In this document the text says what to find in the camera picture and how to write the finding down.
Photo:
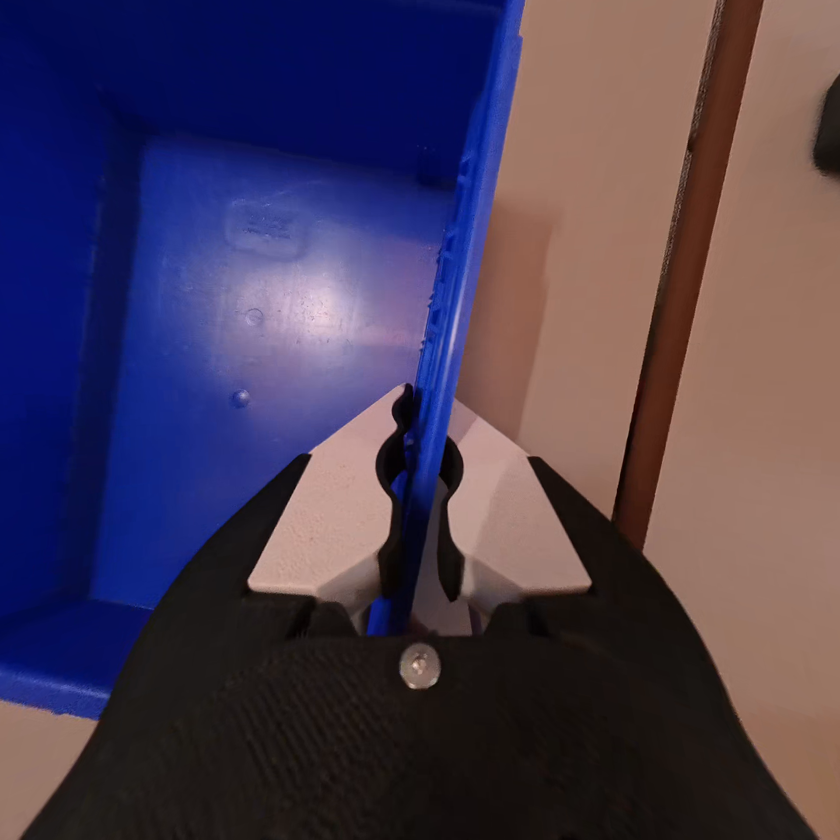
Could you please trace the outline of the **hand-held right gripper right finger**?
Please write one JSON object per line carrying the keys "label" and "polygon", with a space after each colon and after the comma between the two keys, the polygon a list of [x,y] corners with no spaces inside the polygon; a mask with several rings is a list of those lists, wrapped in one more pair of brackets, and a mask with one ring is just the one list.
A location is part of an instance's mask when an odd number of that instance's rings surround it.
{"label": "hand-held right gripper right finger", "polygon": [[489,617],[504,603],[592,587],[526,452],[459,401],[438,488],[431,544],[448,602]]}

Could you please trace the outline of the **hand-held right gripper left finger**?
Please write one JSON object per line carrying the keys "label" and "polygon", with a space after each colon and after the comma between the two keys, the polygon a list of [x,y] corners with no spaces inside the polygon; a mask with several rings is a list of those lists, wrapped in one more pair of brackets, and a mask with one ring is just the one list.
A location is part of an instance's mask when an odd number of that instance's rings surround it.
{"label": "hand-held right gripper left finger", "polygon": [[363,631],[371,605],[403,576],[404,438],[413,386],[398,385],[313,448],[248,578],[259,595],[340,605]]}

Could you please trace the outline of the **blue plastic bin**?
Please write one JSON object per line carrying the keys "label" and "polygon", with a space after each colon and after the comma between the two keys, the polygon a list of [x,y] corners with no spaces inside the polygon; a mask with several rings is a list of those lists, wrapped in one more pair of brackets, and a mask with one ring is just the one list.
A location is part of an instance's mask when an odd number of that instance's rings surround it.
{"label": "blue plastic bin", "polygon": [[97,719],[183,566],[455,397],[524,2],[2,2],[2,700]]}

